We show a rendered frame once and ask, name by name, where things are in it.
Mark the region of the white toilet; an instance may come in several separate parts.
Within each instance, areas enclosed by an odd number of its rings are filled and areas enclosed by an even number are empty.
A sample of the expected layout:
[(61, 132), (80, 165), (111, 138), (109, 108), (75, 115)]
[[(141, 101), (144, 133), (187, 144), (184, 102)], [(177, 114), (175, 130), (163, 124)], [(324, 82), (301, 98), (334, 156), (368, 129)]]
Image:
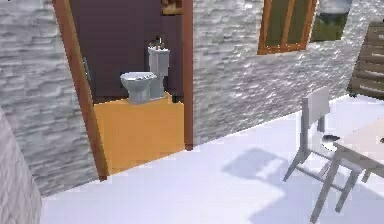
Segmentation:
[(127, 72), (120, 76), (130, 104), (145, 104), (164, 97), (164, 78), (169, 71), (170, 50), (148, 47), (148, 72)]

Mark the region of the grey chair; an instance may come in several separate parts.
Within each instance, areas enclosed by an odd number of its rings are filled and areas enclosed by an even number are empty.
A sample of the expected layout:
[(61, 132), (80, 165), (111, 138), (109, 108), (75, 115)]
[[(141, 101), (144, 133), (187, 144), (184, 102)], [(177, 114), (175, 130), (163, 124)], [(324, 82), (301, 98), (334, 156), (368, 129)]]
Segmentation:
[[(339, 137), (325, 132), (325, 117), (330, 113), (329, 97), (329, 88), (321, 87), (302, 98), (299, 148), (287, 169), (283, 181), (286, 182), (291, 174), (298, 170), (322, 182), (327, 189), (334, 188), (340, 191), (341, 196), (335, 208), (336, 211), (340, 212), (363, 169), (346, 159), (335, 159), (336, 147), (333, 143)], [(327, 160), (326, 164), (318, 172), (312, 172), (303, 166), (303, 163), (311, 154)], [(337, 172), (337, 168), (331, 167), (333, 162), (337, 162), (340, 166), (350, 170), (350, 175), (343, 187), (335, 185), (332, 180), (327, 181), (325, 178), (326, 174), (335, 174)]]

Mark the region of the wooden framed window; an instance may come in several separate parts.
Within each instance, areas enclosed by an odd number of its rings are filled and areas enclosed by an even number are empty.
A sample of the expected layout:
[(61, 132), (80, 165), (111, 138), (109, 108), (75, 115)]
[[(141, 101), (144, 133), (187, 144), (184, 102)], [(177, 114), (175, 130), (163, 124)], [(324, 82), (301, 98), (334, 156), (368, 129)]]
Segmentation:
[(305, 50), (317, 0), (264, 0), (258, 55)]

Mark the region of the pale wooden table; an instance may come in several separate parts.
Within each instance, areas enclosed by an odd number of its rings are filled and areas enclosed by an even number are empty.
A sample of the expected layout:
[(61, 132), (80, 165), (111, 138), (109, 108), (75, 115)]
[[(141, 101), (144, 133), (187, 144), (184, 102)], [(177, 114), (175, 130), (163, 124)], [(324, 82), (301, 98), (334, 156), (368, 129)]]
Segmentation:
[(353, 165), (366, 170), (363, 176), (364, 181), (368, 180), (371, 173), (384, 178), (384, 142), (381, 142), (381, 139), (384, 139), (384, 117), (375, 119), (368, 125), (358, 128), (334, 142), (337, 150), (312, 211), (310, 217), (312, 224), (317, 222), (343, 160), (347, 160)]

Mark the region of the brown chest of drawers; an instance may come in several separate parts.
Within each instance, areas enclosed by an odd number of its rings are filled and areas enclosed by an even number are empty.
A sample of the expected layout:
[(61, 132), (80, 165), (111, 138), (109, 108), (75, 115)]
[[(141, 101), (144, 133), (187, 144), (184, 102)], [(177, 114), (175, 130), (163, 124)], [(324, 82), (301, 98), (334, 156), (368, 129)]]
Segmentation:
[(384, 100), (384, 20), (369, 24), (347, 91)]

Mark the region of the wooden framed wall picture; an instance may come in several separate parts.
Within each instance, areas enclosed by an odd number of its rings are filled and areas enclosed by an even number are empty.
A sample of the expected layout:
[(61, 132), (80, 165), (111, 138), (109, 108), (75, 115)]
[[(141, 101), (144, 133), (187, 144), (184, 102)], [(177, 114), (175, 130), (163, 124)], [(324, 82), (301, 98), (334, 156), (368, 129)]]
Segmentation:
[(161, 10), (163, 15), (181, 15), (182, 0), (161, 0)]

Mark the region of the brown wooden door frame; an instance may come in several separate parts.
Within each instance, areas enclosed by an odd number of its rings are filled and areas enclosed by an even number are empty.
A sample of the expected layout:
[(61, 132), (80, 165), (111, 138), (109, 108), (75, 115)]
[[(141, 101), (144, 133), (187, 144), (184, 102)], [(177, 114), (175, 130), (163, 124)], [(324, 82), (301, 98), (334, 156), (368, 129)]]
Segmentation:
[[(69, 0), (50, 1), (60, 29), (98, 179), (105, 181), (110, 172), (97, 125), (89, 83), (85, 75), (70, 2)], [(191, 151), (195, 145), (193, 132), (193, 0), (183, 0), (182, 11), (184, 145), (186, 150)]]

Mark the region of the green and white wall picture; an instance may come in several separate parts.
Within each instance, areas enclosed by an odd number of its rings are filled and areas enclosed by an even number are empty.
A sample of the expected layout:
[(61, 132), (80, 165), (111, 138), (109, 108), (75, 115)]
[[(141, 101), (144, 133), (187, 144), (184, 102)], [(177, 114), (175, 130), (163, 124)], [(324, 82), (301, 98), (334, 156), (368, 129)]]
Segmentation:
[(319, 0), (311, 41), (340, 40), (353, 0)]

